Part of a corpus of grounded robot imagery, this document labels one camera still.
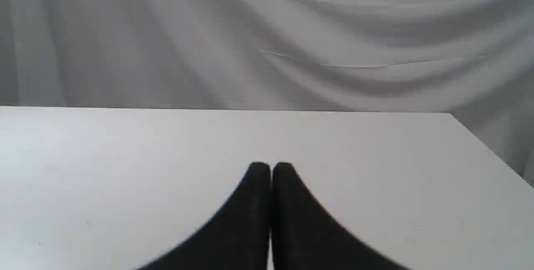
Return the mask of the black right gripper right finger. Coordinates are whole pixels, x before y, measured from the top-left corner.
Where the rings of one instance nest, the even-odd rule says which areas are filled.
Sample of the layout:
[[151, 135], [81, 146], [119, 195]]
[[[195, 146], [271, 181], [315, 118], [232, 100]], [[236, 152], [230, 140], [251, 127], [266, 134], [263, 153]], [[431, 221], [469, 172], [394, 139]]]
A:
[[295, 167], [272, 175], [272, 258], [275, 270], [402, 270], [342, 227], [309, 191]]

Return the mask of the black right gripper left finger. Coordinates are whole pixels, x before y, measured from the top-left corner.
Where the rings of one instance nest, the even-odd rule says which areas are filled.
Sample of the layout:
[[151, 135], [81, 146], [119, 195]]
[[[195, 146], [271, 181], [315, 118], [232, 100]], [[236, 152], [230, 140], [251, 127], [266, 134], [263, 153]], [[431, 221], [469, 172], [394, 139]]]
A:
[[265, 270], [268, 267], [271, 169], [252, 162], [214, 216], [145, 270]]

